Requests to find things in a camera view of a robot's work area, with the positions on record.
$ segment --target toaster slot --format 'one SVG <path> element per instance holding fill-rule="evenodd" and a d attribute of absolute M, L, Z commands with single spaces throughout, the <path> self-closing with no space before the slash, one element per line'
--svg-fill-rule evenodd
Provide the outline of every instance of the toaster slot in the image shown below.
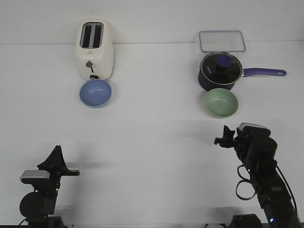
<path fill-rule="evenodd" d="M 103 39 L 104 25 L 100 22 L 88 22 L 83 25 L 80 46 L 82 48 L 99 48 Z"/>

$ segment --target white toaster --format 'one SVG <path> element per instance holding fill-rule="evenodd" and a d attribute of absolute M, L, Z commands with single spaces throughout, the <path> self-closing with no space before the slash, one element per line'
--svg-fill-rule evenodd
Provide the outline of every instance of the white toaster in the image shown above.
<path fill-rule="evenodd" d="M 105 80 L 111 76 L 114 47 L 106 22 L 91 19 L 81 24 L 76 40 L 76 58 L 84 79 Z"/>

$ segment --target white tabletop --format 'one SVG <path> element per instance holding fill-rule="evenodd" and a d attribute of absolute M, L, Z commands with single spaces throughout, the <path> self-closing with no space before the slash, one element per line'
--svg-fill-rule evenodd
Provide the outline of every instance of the white tabletop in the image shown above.
<path fill-rule="evenodd" d="M 271 130 L 304 220 L 304 42 L 246 46 L 237 55 L 244 68 L 287 76 L 240 79 L 232 89 L 239 109 L 226 119 L 204 107 L 196 43 L 115 45 L 113 95 L 100 109 L 79 99 L 86 81 L 74 45 L 0 46 L 1 223 L 22 220 L 19 203 L 32 187 L 19 177 L 56 145 L 68 168 L 81 172 L 61 179 L 56 215 L 65 224 L 218 223 L 245 213 L 265 222 L 256 198 L 235 196 L 234 150 L 213 144 L 225 124 L 235 130 L 241 122 Z"/>

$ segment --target saucepan handle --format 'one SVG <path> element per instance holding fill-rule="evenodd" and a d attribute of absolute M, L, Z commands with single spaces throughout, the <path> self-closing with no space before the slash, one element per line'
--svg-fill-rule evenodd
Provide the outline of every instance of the saucepan handle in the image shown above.
<path fill-rule="evenodd" d="M 244 69 L 244 77 L 251 75 L 273 75 L 273 76 L 285 76 L 287 72 L 285 70 L 267 69 L 267 68 L 246 68 Z"/>

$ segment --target green bowl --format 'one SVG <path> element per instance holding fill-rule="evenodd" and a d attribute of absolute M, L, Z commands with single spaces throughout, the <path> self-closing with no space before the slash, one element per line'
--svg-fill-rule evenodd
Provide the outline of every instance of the green bowl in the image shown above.
<path fill-rule="evenodd" d="M 225 118 L 237 111 L 238 100 L 229 90 L 216 88 L 206 94 L 205 105 L 211 114 L 219 118 Z"/>

